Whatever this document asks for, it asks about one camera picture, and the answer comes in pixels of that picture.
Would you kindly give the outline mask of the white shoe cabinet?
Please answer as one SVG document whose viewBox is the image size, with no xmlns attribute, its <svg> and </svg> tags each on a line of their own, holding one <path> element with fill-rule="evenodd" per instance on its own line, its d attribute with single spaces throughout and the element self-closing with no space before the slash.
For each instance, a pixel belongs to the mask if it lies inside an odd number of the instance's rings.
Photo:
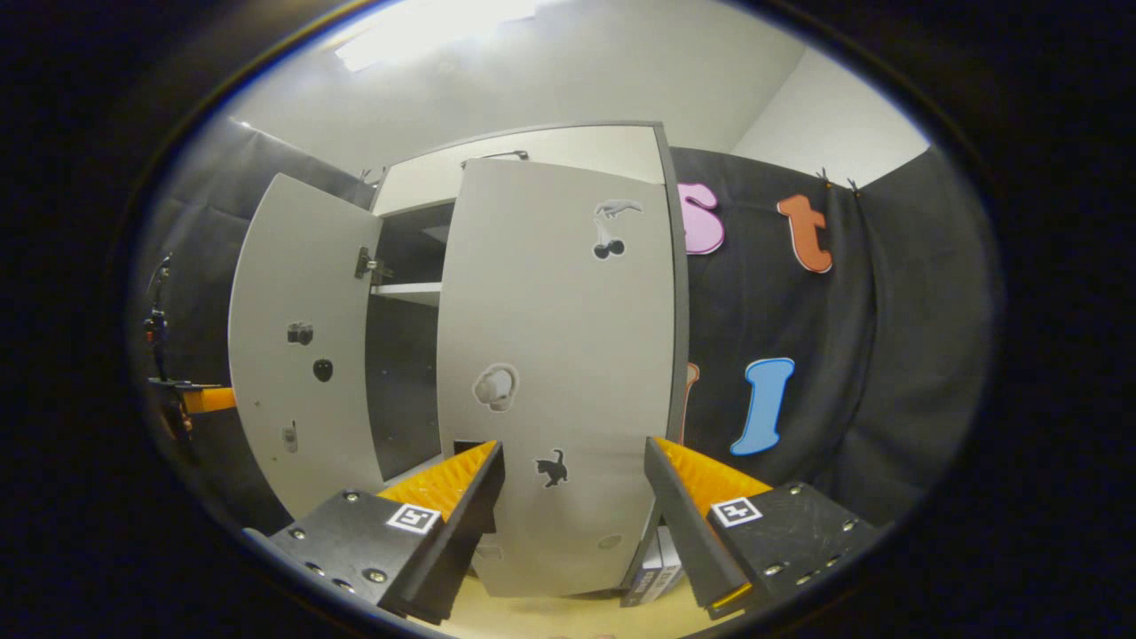
<svg viewBox="0 0 1136 639">
<path fill-rule="evenodd" d="M 593 121 L 593 122 L 650 122 L 650 121 Z M 677 352 L 682 363 L 674 374 L 674 396 L 671 424 L 665 437 L 676 434 L 682 420 L 682 385 L 684 384 L 687 352 L 690 352 L 690 304 L 685 287 L 687 284 L 684 259 L 684 224 L 677 202 L 678 190 L 674 161 L 668 146 L 665 125 L 658 122 L 665 132 L 660 142 L 665 146 L 665 186 L 671 211 L 671 231 L 674 236 L 674 254 L 676 255 L 676 324 L 679 345 Z M 568 126 L 576 122 L 531 126 L 552 127 Z M 493 135 L 502 132 L 475 135 Z M 458 143 L 458 140 L 443 146 Z M 427 151 L 442 148 L 434 146 Z M 396 161 L 406 161 L 414 156 L 403 156 Z M 429 207 L 414 208 L 386 216 L 377 216 L 383 224 L 381 239 L 377 242 L 378 255 L 385 265 L 393 269 L 394 279 L 384 284 L 407 284 L 441 282 L 444 268 L 444 255 L 449 243 L 449 232 L 452 223 L 454 200 L 449 200 Z M 438 308 L 420 304 L 395 302 L 371 296 L 368 309 L 367 325 L 367 392 L 371 410 L 374 432 L 381 437 L 377 446 L 381 462 L 393 462 L 396 454 L 403 454 L 403 468 L 419 468 L 425 462 L 446 460 L 454 456 L 452 442 L 446 443 L 438 428 L 438 390 L 437 390 L 437 345 L 438 345 Z M 661 517 L 654 497 L 654 509 L 649 521 L 648 530 L 638 547 L 637 558 L 633 561 L 621 586 L 613 591 L 628 587 L 633 573 L 643 559 Z"/>
</svg>

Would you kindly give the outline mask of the white shoe cabinet door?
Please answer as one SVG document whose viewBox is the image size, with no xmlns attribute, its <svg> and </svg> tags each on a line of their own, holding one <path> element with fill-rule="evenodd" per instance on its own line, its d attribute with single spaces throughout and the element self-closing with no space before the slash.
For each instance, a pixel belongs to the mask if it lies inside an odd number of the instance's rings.
<svg viewBox="0 0 1136 639">
<path fill-rule="evenodd" d="M 292 518 L 333 493 L 377 493 L 366 385 L 370 251 L 381 219 L 279 174 L 235 268 L 229 376 L 256 465 Z"/>
<path fill-rule="evenodd" d="M 494 533 L 471 569 L 492 597 L 621 586 L 654 496 L 646 440 L 671 424 L 682 357 L 665 183 L 556 163 L 470 159 L 438 296 L 444 442 L 501 445 Z"/>
</svg>

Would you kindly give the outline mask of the black backdrop cloth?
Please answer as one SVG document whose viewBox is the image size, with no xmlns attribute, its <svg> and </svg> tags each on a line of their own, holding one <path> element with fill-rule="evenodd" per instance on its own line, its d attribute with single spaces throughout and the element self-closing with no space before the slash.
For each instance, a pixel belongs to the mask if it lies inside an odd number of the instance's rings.
<svg viewBox="0 0 1136 639">
<path fill-rule="evenodd" d="M 759 480 L 804 480 L 887 525 L 922 501 L 989 380 L 1003 291 L 974 226 L 982 205 L 936 148 L 852 193 L 772 163 L 673 148 L 717 199 L 722 246 L 690 256 L 699 381 L 684 441 Z M 160 294 L 175 375 L 229 379 L 240 247 L 285 175 L 356 207 L 376 186 L 225 122 L 154 199 L 135 294 Z"/>
</svg>

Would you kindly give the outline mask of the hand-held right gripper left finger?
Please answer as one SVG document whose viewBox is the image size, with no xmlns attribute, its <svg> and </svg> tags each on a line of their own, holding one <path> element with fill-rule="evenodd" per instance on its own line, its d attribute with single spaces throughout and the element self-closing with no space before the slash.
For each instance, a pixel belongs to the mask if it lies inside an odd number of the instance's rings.
<svg viewBox="0 0 1136 639">
<path fill-rule="evenodd" d="M 345 488 L 273 534 L 244 537 L 273 569 L 359 619 L 437 626 L 495 529 L 503 446 L 471 446 L 384 493 Z"/>
</svg>

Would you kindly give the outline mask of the white cabinet shelf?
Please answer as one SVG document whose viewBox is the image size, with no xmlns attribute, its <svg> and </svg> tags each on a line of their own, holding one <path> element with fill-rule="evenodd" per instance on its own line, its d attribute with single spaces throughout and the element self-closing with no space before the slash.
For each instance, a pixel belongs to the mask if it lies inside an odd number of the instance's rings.
<svg viewBox="0 0 1136 639">
<path fill-rule="evenodd" d="M 407 283 L 407 284 L 384 284 L 384 287 L 371 287 L 371 296 L 381 296 L 395 302 L 420 304 L 438 308 L 441 304 L 441 282 Z"/>
</svg>

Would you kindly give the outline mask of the metal door hinge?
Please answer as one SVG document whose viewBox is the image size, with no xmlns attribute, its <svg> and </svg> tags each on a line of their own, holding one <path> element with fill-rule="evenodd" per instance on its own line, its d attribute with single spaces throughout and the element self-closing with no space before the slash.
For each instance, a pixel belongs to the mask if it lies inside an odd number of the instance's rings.
<svg viewBox="0 0 1136 639">
<path fill-rule="evenodd" d="M 368 280 L 369 287 L 381 287 L 386 280 L 394 279 L 393 269 L 390 269 L 385 262 L 373 256 L 368 247 L 359 248 L 356 258 L 354 279 Z"/>
</svg>

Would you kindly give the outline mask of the white cabinet drawer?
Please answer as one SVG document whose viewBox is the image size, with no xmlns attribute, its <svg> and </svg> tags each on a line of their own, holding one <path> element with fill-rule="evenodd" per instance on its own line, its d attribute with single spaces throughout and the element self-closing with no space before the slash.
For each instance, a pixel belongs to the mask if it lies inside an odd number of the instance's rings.
<svg viewBox="0 0 1136 639">
<path fill-rule="evenodd" d="M 665 132 L 658 122 L 576 122 L 528 127 L 442 146 L 387 167 L 376 189 L 374 216 L 454 200 L 462 184 L 460 161 L 498 151 L 527 150 L 531 161 L 573 169 L 605 171 L 626 179 L 665 183 Z"/>
</svg>

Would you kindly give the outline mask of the grey white book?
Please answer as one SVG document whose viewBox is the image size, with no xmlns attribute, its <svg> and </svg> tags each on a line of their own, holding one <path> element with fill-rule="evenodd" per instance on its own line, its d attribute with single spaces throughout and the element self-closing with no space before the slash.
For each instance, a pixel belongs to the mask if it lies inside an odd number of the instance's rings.
<svg viewBox="0 0 1136 639">
<path fill-rule="evenodd" d="M 648 545 L 648 550 L 640 563 L 628 590 L 623 595 L 619 607 L 634 608 L 651 600 L 651 595 L 658 578 L 665 571 L 665 558 L 660 548 L 659 537 L 654 534 Z"/>
<path fill-rule="evenodd" d="M 679 557 L 678 548 L 670 526 L 658 526 L 657 533 L 659 537 L 661 558 L 665 561 L 665 571 L 662 571 L 658 578 L 660 587 L 659 595 L 662 596 L 670 592 L 678 586 L 682 578 L 685 575 L 685 571 L 684 565 L 682 565 L 682 559 Z"/>
</svg>

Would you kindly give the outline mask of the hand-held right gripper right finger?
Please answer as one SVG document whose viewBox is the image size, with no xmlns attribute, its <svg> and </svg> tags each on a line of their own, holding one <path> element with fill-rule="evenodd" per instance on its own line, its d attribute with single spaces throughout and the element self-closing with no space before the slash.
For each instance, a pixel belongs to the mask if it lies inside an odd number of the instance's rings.
<svg viewBox="0 0 1136 639">
<path fill-rule="evenodd" d="M 878 526 L 813 486 L 767 486 L 670 440 L 648 438 L 643 468 L 710 619 L 787 605 L 880 537 Z"/>
</svg>

